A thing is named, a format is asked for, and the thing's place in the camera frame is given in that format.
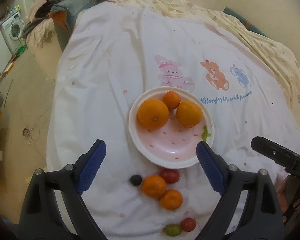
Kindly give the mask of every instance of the teal rolled mat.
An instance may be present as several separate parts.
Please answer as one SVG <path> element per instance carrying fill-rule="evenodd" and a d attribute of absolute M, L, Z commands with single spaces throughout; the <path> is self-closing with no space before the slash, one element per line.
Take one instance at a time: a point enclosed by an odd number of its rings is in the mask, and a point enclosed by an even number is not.
<path fill-rule="evenodd" d="M 225 14 L 231 15 L 236 17 L 246 28 L 248 31 L 258 33 L 262 36 L 267 37 L 261 30 L 259 30 L 257 27 L 255 27 L 253 24 L 251 24 L 247 19 L 243 18 L 240 14 L 236 13 L 235 11 L 231 10 L 230 8 L 226 7 L 223 12 Z"/>

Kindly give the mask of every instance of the pink bunny print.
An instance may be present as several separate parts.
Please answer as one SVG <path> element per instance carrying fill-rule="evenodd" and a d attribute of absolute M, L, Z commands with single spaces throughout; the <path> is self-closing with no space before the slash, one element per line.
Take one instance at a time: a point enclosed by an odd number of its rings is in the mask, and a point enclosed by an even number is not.
<path fill-rule="evenodd" d="M 181 63 L 167 60 L 162 56 L 155 56 L 155 61 L 159 64 L 159 69 L 162 72 L 158 76 L 161 81 L 161 86 L 164 87 L 177 87 L 184 89 L 188 92 L 192 92 L 195 88 L 195 84 L 192 82 L 192 78 L 184 77 L 180 69 Z"/>

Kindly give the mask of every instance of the yellow bedding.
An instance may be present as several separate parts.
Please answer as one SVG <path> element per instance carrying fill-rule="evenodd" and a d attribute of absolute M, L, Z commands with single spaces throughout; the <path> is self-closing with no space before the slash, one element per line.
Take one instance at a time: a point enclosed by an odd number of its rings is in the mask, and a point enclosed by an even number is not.
<path fill-rule="evenodd" d="M 300 68 L 290 49 L 257 33 L 248 31 L 235 17 L 221 11 L 204 9 L 186 0 L 166 2 L 162 0 L 114 0 L 119 6 L 149 7 L 162 15 L 175 18 L 191 18 L 222 27 L 234 34 L 259 57 L 272 71 L 281 85 L 288 107 L 300 131 Z"/>

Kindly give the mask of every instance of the orange fruit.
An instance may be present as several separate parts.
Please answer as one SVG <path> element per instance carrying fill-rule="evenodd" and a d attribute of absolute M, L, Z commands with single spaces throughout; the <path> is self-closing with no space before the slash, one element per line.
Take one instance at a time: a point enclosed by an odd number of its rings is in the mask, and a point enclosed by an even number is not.
<path fill-rule="evenodd" d="M 140 124 L 148 130 L 157 130 L 163 127 L 169 119 L 168 107 L 159 99 L 144 101 L 137 113 Z"/>
<path fill-rule="evenodd" d="M 183 127 L 189 128 L 201 122 L 203 113 L 201 108 L 193 102 L 183 101 L 177 108 L 177 120 Z"/>
<path fill-rule="evenodd" d="M 172 109 L 176 109 L 178 107 L 178 105 L 181 102 L 181 98 L 176 92 L 169 91 L 169 92 L 165 93 L 162 101 L 166 104 L 166 106 L 169 108 L 169 110 L 172 110 Z"/>
<path fill-rule="evenodd" d="M 166 192 L 166 189 L 167 183 L 158 175 L 146 178 L 142 184 L 143 193 L 152 198 L 161 197 Z"/>
<path fill-rule="evenodd" d="M 160 205 L 168 210 L 175 210 L 181 207 L 183 197 L 181 193 L 175 189 L 167 190 L 160 198 Z"/>

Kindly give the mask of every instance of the blue elephant print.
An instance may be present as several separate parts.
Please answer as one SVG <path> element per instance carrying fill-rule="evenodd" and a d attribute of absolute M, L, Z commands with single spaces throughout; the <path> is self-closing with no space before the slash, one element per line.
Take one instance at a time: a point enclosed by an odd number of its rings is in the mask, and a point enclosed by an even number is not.
<path fill-rule="evenodd" d="M 230 72 L 232 75 L 238 76 L 238 82 L 243 88 L 247 87 L 248 85 L 251 86 L 251 83 L 249 82 L 249 79 L 244 73 L 243 69 L 237 68 L 235 65 L 233 65 L 233 67 L 230 67 Z"/>

